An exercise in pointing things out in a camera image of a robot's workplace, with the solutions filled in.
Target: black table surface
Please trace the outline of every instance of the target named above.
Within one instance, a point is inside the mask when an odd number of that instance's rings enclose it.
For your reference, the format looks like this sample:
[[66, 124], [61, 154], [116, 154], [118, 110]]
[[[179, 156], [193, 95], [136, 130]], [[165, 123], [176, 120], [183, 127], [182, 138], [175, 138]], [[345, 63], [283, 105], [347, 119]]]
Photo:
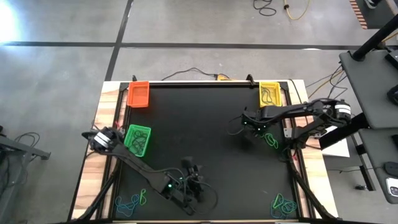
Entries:
[[384, 57], [385, 50], [369, 52], [362, 62], [349, 53], [340, 54], [341, 64], [353, 87], [370, 127], [398, 128], [398, 106], [392, 104], [386, 93], [398, 85], [398, 70]]
[[[218, 193], [217, 207], [205, 214], [187, 215], [173, 202], [151, 190], [146, 180], [130, 167], [122, 166], [118, 196], [128, 203], [134, 194], [146, 189], [147, 203], [138, 206], [131, 217], [116, 212], [116, 219], [130, 220], [268, 220], [270, 204], [278, 193], [294, 200], [287, 166], [278, 160], [274, 148], [250, 132], [237, 136], [226, 133], [228, 121], [259, 107], [258, 88], [150, 88], [148, 108], [132, 109], [130, 124], [152, 128], [143, 160], [154, 169], [180, 166], [184, 156], [193, 156], [202, 165], [204, 181]], [[241, 128], [240, 120], [230, 124], [230, 131]], [[269, 133], [283, 147], [282, 124]], [[215, 202], [205, 188], [205, 211]], [[295, 218], [294, 212], [289, 218]]]
[[398, 129], [361, 129], [363, 146], [369, 156], [374, 173], [380, 183], [381, 190], [389, 203], [398, 203], [398, 197], [393, 197], [387, 191], [387, 178], [397, 178], [384, 171], [384, 163], [398, 162], [398, 147], [395, 146], [391, 136], [398, 134]]

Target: orange bin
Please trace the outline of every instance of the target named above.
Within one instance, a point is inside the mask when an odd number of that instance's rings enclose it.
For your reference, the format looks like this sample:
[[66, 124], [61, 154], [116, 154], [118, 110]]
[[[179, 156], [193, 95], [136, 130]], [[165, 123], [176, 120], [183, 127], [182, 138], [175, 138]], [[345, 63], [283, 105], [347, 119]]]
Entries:
[[143, 108], [149, 105], [149, 82], [131, 82], [129, 84], [129, 94], [127, 105], [132, 108]]

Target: concrete floor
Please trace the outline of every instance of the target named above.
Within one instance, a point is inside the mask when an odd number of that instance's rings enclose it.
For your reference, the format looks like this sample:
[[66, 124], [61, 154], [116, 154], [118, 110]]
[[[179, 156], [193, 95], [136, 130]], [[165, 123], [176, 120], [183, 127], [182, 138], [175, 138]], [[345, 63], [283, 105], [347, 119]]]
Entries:
[[[115, 42], [127, 0], [0, 1], [0, 40]], [[300, 14], [305, 1], [290, 1]], [[277, 14], [263, 17], [250, 0], [135, 0], [123, 42], [361, 45], [375, 30], [362, 30], [348, 0], [312, 1], [299, 21], [289, 21], [282, 1]], [[37, 147], [52, 152], [34, 161], [17, 200], [13, 220], [62, 222], [75, 192], [86, 141], [113, 48], [0, 47], [0, 124], [10, 138], [36, 131]], [[112, 80], [161, 78], [190, 67], [242, 79], [304, 79], [311, 83], [333, 72], [338, 50], [121, 49]], [[173, 80], [204, 80], [197, 73]], [[361, 109], [347, 80], [342, 95]], [[311, 86], [311, 93], [316, 86]], [[330, 87], [313, 98], [327, 96]], [[329, 172], [340, 217], [393, 223], [398, 207], [377, 192], [352, 190], [359, 172]]]

